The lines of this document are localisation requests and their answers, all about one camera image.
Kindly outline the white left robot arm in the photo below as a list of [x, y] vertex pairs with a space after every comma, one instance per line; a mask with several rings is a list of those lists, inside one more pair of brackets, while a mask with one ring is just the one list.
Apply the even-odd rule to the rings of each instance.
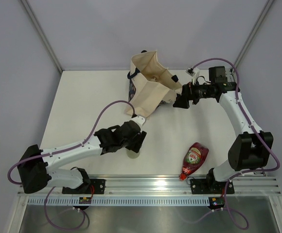
[[121, 126], [96, 131], [85, 142], [59, 148], [41, 150], [38, 145], [30, 146], [17, 165], [24, 193], [36, 193], [45, 187], [61, 187], [63, 194], [89, 193], [91, 180], [86, 170], [64, 169], [63, 166], [122, 148], [139, 153], [146, 137], [142, 130], [145, 122], [144, 117], [136, 116]]

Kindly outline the green bottle white cap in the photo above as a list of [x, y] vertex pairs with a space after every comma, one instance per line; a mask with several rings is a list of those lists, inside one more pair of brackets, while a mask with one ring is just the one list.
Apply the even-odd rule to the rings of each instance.
[[140, 155], [140, 152], [136, 153], [134, 151], [131, 151], [131, 150], [128, 150], [127, 151], [127, 156], [130, 158], [130, 159], [136, 159], [138, 158]]

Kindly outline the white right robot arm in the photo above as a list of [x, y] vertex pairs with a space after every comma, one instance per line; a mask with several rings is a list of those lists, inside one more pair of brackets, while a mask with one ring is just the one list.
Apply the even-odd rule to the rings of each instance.
[[199, 84], [199, 70], [192, 67], [187, 73], [192, 80], [183, 85], [173, 104], [176, 108], [189, 108], [189, 102], [198, 104], [201, 99], [216, 99], [225, 110], [235, 132], [235, 141], [228, 151], [227, 160], [209, 170], [201, 180], [201, 190], [217, 193], [227, 188], [234, 177], [251, 172], [261, 172], [268, 163], [273, 135], [264, 132], [254, 121], [244, 104], [239, 82], [230, 82], [224, 66], [210, 67], [209, 81]]

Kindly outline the red Fairy dish soap bottle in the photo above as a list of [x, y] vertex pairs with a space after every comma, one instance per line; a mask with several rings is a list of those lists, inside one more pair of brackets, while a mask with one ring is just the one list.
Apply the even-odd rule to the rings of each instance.
[[183, 181], [195, 173], [206, 161], [208, 153], [209, 149], [198, 142], [190, 146], [183, 158], [182, 170], [179, 176], [180, 180]]

